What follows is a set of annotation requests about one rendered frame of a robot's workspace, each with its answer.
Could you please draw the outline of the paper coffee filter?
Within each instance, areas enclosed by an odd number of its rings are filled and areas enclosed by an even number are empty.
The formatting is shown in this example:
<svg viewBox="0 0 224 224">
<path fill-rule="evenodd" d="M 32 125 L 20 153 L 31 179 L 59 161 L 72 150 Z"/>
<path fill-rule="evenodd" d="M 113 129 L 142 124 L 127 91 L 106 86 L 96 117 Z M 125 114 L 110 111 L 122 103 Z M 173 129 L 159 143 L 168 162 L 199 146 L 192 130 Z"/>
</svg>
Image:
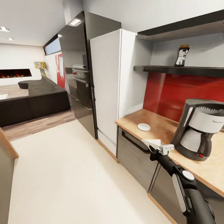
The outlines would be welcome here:
<svg viewBox="0 0 224 224">
<path fill-rule="evenodd" d="M 160 139 L 142 139 L 144 144 L 149 148 L 149 145 L 152 146 L 155 150 L 160 150 L 159 146 L 163 145 Z M 150 148 L 149 148 L 150 149 Z"/>
</svg>

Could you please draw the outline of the bottle of coffee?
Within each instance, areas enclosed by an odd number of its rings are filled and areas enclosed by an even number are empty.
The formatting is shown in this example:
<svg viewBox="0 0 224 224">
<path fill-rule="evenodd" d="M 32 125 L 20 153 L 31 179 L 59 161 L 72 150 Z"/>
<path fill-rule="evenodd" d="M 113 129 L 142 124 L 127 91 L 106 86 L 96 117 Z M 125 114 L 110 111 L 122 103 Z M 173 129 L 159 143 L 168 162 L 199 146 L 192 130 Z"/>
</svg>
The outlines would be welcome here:
<svg viewBox="0 0 224 224">
<path fill-rule="evenodd" d="M 180 46 L 180 48 L 178 49 L 178 53 L 177 53 L 177 59 L 173 66 L 176 66 L 176 67 L 184 66 L 185 57 L 186 57 L 189 49 L 190 49 L 189 45 L 181 45 Z"/>
</svg>

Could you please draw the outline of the saucer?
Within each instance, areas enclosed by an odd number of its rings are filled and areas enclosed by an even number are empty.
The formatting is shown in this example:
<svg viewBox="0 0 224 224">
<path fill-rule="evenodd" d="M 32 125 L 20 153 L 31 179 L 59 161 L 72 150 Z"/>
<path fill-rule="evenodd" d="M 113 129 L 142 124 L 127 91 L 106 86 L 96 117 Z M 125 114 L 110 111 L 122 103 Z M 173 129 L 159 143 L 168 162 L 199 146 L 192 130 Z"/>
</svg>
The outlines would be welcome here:
<svg viewBox="0 0 224 224">
<path fill-rule="evenodd" d="M 138 128 L 144 131 L 149 131 L 150 130 L 150 126 L 147 124 L 138 124 Z"/>
</svg>

